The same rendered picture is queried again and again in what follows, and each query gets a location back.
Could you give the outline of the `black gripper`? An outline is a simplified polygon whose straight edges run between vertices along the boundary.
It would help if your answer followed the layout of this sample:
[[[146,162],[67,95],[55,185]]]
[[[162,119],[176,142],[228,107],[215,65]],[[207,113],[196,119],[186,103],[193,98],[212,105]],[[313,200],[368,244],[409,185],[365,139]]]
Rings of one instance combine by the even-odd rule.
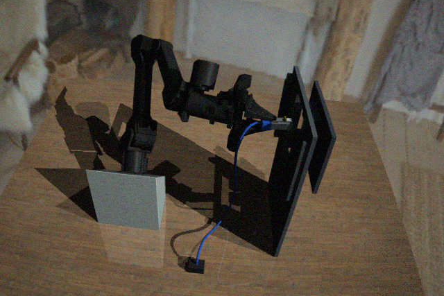
[[[253,94],[246,94],[246,89],[251,86],[252,76],[242,74],[234,84],[233,99],[222,98],[221,94],[211,95],[206,109],[206,119],[210,124],[214,122],[227,124],[227,128],[232,128],[228,135],[227,149],[235,152],[238,140],[242,132],[251,124],[254,119],[275,121],[276,116],[256,103]],[[246,120],[242,119],[244,117]],[[251,126],[244,136],[263,132],[261,124]]]

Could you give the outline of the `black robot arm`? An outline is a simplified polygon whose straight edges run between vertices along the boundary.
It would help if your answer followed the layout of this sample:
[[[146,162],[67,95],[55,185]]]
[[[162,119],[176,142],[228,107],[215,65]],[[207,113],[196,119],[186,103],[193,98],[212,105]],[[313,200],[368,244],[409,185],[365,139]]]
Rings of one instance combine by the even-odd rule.
[[[151,117],[153,65],[157,61],[163,78],[165,108],[178,112],[181,121],[188,122],[189,115],[206,119],[211,95],[204,94],[204,91],[214,90],[219,64],[207,60],[195,61],[190,80],[185,82],[170,42],[139,34],[131,41],[130,54],[135,62],[133,115],[128,119],[126,131],[118,142],[118,149],[123,151],[119,173],[146,175],[146,154],[153,152],[157,136],[157,121]]]

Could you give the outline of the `blue ethernet cable plug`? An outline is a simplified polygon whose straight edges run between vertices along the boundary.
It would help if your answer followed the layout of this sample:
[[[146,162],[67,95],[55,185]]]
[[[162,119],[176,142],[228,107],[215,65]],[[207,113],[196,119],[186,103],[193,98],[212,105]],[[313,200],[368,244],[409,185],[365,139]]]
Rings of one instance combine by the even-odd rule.
[[[237,190],[237,153],[238,153],[238,149],[239,149],[239,145],[240,145],[240,143],[241,143],[241,140],[242,140],[242,138],[243,138],[243,136],[245,135],[245,133],[247,132],[247,130],[251,127],[251,126],[253,126],[253,125],[255,125],[255,124],[261,124],[261,128],[262,128],[262,130],[292,130],[292,127],[293,127],[293,122],[292,122],[292,120],[291,120],[291,118],[287,118],[286,116],[284,116],[284,118],[279,118],[279,117],[277,117],[276,118],[276,120],[275,121],[269,121],[269,120],[263,120],[263,119],[261,119],[261,121],[256,121],[256,122],[254,122],[254,123],[251,123],[243,132],[242,132],[242,134],[241,134],[241,136],[240,136],[240,138],[239,138],[239,140],[238,140],[238,143],[237,143],[237,147],[236,147],[236,150],[235,150],[235,155],[234,155],[234,193],[233,193],[233,197],[232,197],[232,200],[231,200],[231,202],[230,202],[230,205],[229,205],[229,207],[228,207],[228,209],[227,209],[227,211],[224,213],[224,215],[223,215],[223,217],[220,219],[220,221],[214,226],[214,228],[205,236],[205,238],[203,238],[203,240],[202,240],[202,242],[201,242],[201,244],[200,244],[200,246],[199,246],[199,249],[198,249],[198,254],[197,254],[197,257],[196,257],[196,265],[198,265],[198,260],[199,260],[199,256],[200,256],[200,250],[201,250],[201,248],[202,248],[202,245],[203,245],[203,243],[204,243],[204,241],[205,241],[205,239],[218,227],[218,225],[222,222],[222,220],[225,218],[225,216],[226,216],[226,214],[229,212],[229,210],[230,210],[230,208],[231,208],[231,206],[232,206],[232,203],[233,203],[233,200],[234,200],[234,197],[235,197],[235,194],[236,194],[236,190]]]

